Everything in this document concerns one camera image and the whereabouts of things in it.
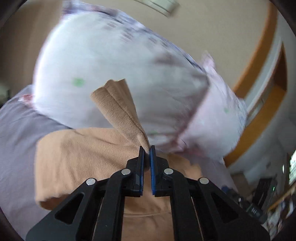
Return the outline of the floral pillow near door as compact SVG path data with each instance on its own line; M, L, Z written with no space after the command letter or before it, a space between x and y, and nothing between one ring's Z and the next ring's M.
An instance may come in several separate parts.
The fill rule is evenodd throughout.
M209 80L205 97L185 129L158 149L165 153L188 151L224 163L223 158L235 149L245 129L247 108L217 73L208 52L203 54L201 66Z

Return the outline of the beige wall switch panel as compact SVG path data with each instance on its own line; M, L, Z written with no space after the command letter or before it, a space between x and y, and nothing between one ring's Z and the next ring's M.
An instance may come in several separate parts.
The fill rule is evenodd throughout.
M174 10L179 6L178 1L174 0L136 0L145 6L148 6L159 13L170 16Z

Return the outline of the lavender bed sheet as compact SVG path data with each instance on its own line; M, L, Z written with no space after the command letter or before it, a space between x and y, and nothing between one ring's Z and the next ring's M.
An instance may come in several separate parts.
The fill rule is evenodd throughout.
M20 101L23 94L31 93L31 87L28 85L20 91L15 97L9 100L1 108L1 208L14 228L15 232L25 238L28 231L37 224L48 210L43 209L35 201L34 184L34 161L36 144L44 136L52 132L79 134L82 131L103 131L99 137L110 131L108 137L111 137L115 131L115 137L118 137L119 144L132 144L135 147L135 154L129 158L124 157L125 166L128 159L138 154L139 147L146 145L145 133L139 124L135 108L132 108L131 97L125 100L124 104L130 113L123 110L117 104L119 101L111 97L111 104L116 104L115 113L111 117L114 121L111 124L115 128L84 128L80 130L67 129L65 126L38 114L32 108L27 107ZM182 165L180 172L185 171L190 178L197 179L202 174L208 177L219 188L228 186L236 189L234 182L224 164L211 160L199 160L197 156L191 154L181 154ZM159 200L159 206L152 206L143 212L140 209L131 209L125 211L123 218L122 240L173 240L172 220L166 211L166 204L160 203L162 198L151 197L152 201Z

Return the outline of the floral pillow near wall switch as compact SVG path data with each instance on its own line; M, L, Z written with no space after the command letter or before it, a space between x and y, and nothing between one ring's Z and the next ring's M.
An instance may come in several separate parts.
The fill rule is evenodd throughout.
M209 87L189 55L127 14L65 1L36 62L34 108L70 128L108 128L90 96L108 80L122 79L153 145L177 138Z

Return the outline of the tan fleece garment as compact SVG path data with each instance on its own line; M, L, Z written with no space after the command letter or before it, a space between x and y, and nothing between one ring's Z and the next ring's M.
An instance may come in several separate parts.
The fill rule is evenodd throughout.
M117 106L116 104L111 104L111 97L107 97L107 93L114 100L119 101L117 103L119 107L130 113L124 105L127 104L125 100L128 100L128 97L132 97L125 80L109 80L91 95L92 100L111 123L111 121L114 121L113 118L117 117L112 116ZM130 100L132 101L132 108L135 108L133 99L131 98ZM113 135L111 134L111 137L108 137L110 131L106 131L105 135L99 137L100 134L103 134L103 131L82 131L78 135L65 134L58 131L46 135L38 142L35 157L35 199L41 207L48 209L49 213L87 179L95 178L101 181L110 178L113 173L126 167L126 165L120 165L123 164L124 157L129 158L132 154L135 154L135 147L132 147L132 144L127 144L127 141L123 145L119 144L119 135L115 137L115 131ZM154 199L152 201L152 198L148 197L151 195L154 198L162 198L160 203L166 204L165 209L172 220L170 198L168 196L156 197L152 194L149 156L152 146L149 144L147 136L145 140L147 144L140 146L145 151L143 194L140 197L125 198L123 218L126 210L136 209L132 206L137 206L137 209L140 209L142 215L139 216L148 216L143 215L143 212L151 209L151 207L148 207L150 206L149 204L159 206L159 200ZM182 165L181 156L176 154L159 154L157 152L156 155L166 159L170 168L180 172L180 166Z

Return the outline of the orange wooden door frame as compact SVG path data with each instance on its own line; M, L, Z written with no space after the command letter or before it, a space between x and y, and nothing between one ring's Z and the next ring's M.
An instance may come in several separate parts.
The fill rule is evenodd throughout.
M259 140L278 111L287 92L287 58L280 34L279 11L273 3L261 39L234 92L247 105L245 130L224 161L230 167Z

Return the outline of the cluttered desk items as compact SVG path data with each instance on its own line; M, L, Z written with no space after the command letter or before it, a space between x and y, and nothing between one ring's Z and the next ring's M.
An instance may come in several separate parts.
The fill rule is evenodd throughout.
M287 159L287 163L282 166L285 183L281 195L276 190L277 176L261 178L248 196L230 187L222 187L228 197L262 224L271 238L288 226L295 213L295 153Z

